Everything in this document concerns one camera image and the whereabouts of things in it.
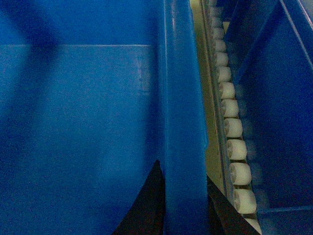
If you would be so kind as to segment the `right gripper black right-cam left finger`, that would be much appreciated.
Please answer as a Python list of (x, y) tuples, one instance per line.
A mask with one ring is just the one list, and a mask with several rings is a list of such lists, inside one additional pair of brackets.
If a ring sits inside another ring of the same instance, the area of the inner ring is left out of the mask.
[(164, 233), (165, 180), (156, 160), (132, 207), (114, 235), (162, 235)]

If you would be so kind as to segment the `right gripper black right-cam right finger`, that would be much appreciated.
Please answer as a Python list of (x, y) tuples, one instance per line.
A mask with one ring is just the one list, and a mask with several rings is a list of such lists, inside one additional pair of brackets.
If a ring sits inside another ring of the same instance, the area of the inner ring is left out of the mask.
[(209, 231), (211, 235), (257, 235), (214, 182), (207, 177)]

